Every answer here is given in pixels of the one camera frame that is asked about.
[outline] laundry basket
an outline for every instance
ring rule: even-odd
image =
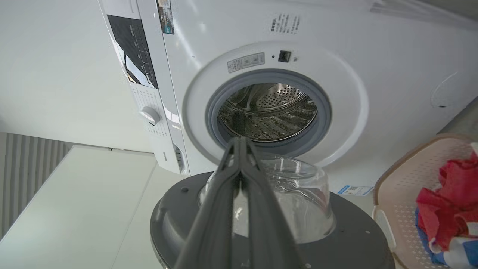
[[[441,134],[398,160],[375,185],[374,220],[384,231],[397,262],[406,269],[439,269],[433,264],[415,228],[415,199],[425,187],[439,184],[438,171],[447,160],[468,158],[470,140]]]

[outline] radiator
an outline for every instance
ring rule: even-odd
[[[69,150],[61,141],[0,133],[0,239]]]

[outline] warning label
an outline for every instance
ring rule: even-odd
[[[265,63],[264,53],[256,53],[228,61],[229,73],[239,71],[244,68],[263,65]]]
[[[275,16],[271,24],[271,32],[282,34],[296,34],[299,30],[300,16],[280,13]]]

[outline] red cloth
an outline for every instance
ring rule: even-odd
[[[455,236],[475,237],[467,223],[478,222],[478,157],[449,160],[440,168],[442,187],[437,191],[423,188],[418,204],[418,226],[426,232],[428,242],[448,250]]]

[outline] washing machine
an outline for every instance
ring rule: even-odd
[[[158,163],[176,173],[215,170],[246,136],[353,194],[478,95],[475,22],[419,1],[100,6]]]

